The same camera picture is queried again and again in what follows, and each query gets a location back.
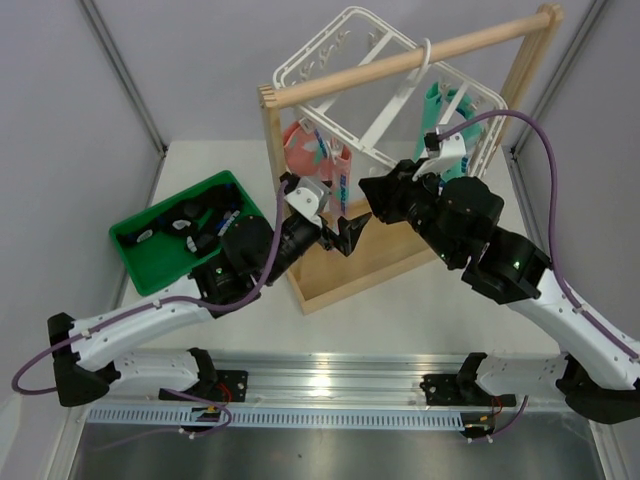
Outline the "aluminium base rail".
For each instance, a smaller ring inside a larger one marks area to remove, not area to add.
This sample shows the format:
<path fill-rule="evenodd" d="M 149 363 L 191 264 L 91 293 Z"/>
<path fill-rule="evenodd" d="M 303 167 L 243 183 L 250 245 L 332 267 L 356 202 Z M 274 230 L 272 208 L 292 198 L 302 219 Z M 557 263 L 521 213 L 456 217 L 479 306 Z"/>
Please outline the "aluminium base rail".
<path fill-rule="evenodd" d="M 292 408 L 426 408 L 426 374 L 453 374 L 462 355 L 210 353 L 215 368 L 248 373 L 246 405 Z"/>

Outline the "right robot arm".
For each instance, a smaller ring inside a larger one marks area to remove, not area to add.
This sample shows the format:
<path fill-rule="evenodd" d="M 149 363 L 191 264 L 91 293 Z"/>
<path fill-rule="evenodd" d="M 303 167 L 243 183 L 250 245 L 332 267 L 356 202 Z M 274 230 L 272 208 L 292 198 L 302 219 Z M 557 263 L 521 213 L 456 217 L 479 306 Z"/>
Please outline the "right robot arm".
<path fill-rule="evenodd" d="M 503 199 L 477 177 L 446 184 L 438 175 L 414 177 L 400 161 L 388 174 L 360 180 L 373 215 L 408 223 L 471 289 L 531 320 L 563 349 L 554 357 L 500 358 L 471 353 L 456 376 L 462 402 L 529 395 L 560 398 L 574 412 L 602 424 L 639 416 L 639 365 L 632 340 L 604 334 L 573 305 L 552 260 L 528 238 L 499 226 Z"/>

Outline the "aluminium frame post left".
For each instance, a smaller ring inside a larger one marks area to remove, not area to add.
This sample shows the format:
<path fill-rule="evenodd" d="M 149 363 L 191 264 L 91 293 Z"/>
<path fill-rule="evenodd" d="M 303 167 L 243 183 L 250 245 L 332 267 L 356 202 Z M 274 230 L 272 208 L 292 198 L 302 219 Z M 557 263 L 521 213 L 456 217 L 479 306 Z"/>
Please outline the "aluminium frame post left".
<path fill-rule="evenodd" d="M 143 131 L 160 157 L 164 157 L 168 146 L 163 140 L 159 128 L 141 95 L 137 83 L 121 53 L 117 42 L 107 25 L 102 12 L 94 0 L 76 1 L 85 22 L 91 31 L 96 43 L 103 53 L 116 82 L 123 91 L 129 105 L 140 122 Z"/>

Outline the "aluminium frame post right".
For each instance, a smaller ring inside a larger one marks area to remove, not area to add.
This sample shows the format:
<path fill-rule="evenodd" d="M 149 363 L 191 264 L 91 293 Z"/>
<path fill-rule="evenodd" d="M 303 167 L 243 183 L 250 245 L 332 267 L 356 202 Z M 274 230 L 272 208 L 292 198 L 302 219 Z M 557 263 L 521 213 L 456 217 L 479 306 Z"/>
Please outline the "aluminium frame post right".
<path fill-rule="evenodd" d="M 612 4 L 613 1 L 611 0 L 596 0 L 589 3 L 588 9 L 578 23 L 553 75 L 531 111 L 531 116 L 535 120 L 542 121 L 553 106 L 555 98 L 559 95 L 563 85 L 568 80 L 570 73 Z"/>

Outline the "green blue sock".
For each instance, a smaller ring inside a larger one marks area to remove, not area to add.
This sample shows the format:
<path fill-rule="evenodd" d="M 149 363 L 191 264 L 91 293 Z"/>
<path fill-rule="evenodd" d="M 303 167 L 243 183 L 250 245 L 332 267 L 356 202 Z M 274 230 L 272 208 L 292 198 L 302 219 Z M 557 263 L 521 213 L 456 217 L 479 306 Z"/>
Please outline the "green blue sock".
<path fill-rule="evenodd" d="M 478 100 L 473 100 L 469 95 L 464 94 L 456 107 L 456 112 L 461 115 L 465 121 L 473 119 L 476 116 Z M 483 132 L 483 127 L 477 123 L 462 131 L 465 141 L 466 154 L 453 167 L 441 175 L 444 184 L 454 178 L 464 177 L 468 171 L 469 157 L 473 153 L 476 143 Z"/>
<path fill-rule="evenodd" d="M 425 92 L 423 97 L 423 108 L 421 115 L 421 126 L 418 141 L 414 148 L 413 160 L 417 161 L 425 150 L 424 135 L 431 130 L 440 117 L 443 104 L 442 93 L 438 82 L 434 82 Z"/>

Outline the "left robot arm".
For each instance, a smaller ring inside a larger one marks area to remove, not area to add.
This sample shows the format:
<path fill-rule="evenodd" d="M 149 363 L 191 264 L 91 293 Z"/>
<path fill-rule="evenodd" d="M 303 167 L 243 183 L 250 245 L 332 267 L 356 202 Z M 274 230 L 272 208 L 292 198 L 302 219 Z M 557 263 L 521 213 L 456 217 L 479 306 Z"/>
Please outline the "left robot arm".
<path fill-rule="evenodd" d="M 75 319 L 59 313 L 47 321 L 56 393 L 64 407 L 109 394 L 176 400 L 223 401 L 230 395 L 209 353 L 192 347 L 173 354 L 140 353 L 138 347 L 179 328 L 220 318 L 257 300 L 311 246 L 350 255 L 370 219 L 340 218 L 337 230 L 299 214 L 281 226 L 277 244 L 260 216 L 246 216 L 222 236 L 219 252 L 164 290 L 104 315 Z"/>

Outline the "white plastic clip hanger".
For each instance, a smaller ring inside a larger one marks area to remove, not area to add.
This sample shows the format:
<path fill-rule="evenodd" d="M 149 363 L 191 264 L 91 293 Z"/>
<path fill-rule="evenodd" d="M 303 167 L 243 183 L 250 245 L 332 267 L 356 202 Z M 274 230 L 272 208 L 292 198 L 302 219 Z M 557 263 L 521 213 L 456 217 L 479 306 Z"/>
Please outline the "white plastic clip hanger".
<path fill-rule="evenodd" d="M 371 11 L 349 6 L 275 69 L 272 84 L 280 91 L 417 46 Z M 432 61 L 388 78 L 378 86 L 361 85 L 353 91 L 342 90 L 296 104 L 293 109 L 305 129 L 317 130 L 325 140 L 335 137 L 351 150 L 389 167 L 394 161 L 388 149 L 378 147 L 379 143 L 392 131 L 406 128 L 403 116 L 408 111 L 419 116 L 421 126 L 423 97 L 434 82 L 440 85 L 443 104 L 433 128 L 445 126 L 454 119 L 464 120 L 456 112 L 464 94 L 479 101 L 476 116 L 507 106 L 494 90 L 447 63 Z"/>

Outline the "black sock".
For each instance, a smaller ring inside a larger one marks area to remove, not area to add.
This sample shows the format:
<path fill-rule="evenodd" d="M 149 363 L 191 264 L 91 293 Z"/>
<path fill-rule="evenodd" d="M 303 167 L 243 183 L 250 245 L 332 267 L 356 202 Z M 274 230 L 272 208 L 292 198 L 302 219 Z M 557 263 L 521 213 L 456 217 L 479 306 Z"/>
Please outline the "black sock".
<path fill-rule="evenodd" d="M 116 239 L 123 247 L 133 247 L 163 233 L 183 239 L 186 251 L 203 258 L 218 248 L 220 237 L 244 206 L 244 196 L 235 182 L 213 185 L 199 195 L 152 213 L 140 227 L 126 227 L 116 234 Z"/>

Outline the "pink sock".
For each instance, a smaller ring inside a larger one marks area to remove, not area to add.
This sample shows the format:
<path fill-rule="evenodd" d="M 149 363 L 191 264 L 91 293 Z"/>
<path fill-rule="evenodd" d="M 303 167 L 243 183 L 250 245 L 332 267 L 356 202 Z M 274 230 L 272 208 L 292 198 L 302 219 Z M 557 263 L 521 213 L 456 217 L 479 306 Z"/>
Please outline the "pink sock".
<path fill-rule="evenodd" d="M 349 204 L 351 150 L 340 140 L 332 137 L 327 145 L 328 157 L 322 160 L 320 175 L 323 181 L 331 182 L 329 210 L 335 220 L 346 216 Z"/>
<path fill-rule="evenodd" d="M 291 173 L 329 180 L 329 153 L 317 130 L 307 131 L 298 121 L 294 121 L 283 132 L 283 151 Z"/>

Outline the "aluminium frame post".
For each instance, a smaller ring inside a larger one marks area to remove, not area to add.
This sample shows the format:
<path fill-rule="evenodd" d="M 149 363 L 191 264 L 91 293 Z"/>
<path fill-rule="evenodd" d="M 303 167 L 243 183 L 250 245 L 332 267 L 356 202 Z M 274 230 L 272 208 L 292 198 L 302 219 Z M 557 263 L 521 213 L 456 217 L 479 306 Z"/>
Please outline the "aluminium frame post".
<path fill-rule="evenodd" d="M 542 121 L 553 106 L 555 98 L 559 95 L 563 85 L 568 80 L 570 73 L 612 4 L 613 1 L 611 0 L 596 0 L 589 3 L 588 9 L 578 23 L 553 75 L 531 111 L 531 116 L 535 120 Z"/>
<path fill-rule="evenodd" d="M 102 12 L 94 0 L 76 1 L 85 22 L 91 31 L 96 43 L 103 53 L 116 82 L 123 91 L 129 105 L 140 122 L 143 131 L 160 157 L 164 157 L 168 146 L 163 140 L 159 128 L 141 95 L 137 83 L 121 53 L 117 42 L 107 25 Z"/>

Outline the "right green blue sock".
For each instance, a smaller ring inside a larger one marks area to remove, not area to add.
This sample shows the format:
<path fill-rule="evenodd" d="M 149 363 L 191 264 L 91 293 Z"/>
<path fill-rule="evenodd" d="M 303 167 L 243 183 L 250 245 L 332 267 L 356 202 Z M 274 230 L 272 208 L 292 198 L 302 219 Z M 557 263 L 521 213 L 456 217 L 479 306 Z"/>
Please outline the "right green blue sock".
<path fill-rule="evenodd" d="M 456 112 L 461 115 L 465 121 L 473 119 L 476 116 L 478 100 L 473 100 L 469 95 L 464 94 L 456 107 Z M 444 184 L 454 178 L 464 177 L 468 171 L 469 157 L 473 153 L 476 143 L 483 132 L 483 127 L 477 123 L 462 131 L 465 141 L 466 154 L 453 167 L 441 175 Z"/>

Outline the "left green blue sock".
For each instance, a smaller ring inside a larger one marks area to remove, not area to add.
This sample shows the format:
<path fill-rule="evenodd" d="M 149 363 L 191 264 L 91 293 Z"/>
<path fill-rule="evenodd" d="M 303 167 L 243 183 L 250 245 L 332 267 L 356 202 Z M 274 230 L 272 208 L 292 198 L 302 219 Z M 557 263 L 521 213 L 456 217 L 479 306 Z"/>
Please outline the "left green blue sock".
<path fill-rule="evenodd" d="M 417 161 L 425 150 L 424 135 L 431 130 L 440 117 L 443 104 L 442 93 L 438 82 L 434 82 L 425 92 L 423 97 L 423 108 L 421 115 L 421 126 L 418 141 L 414 148 L 413 160 Z"/>

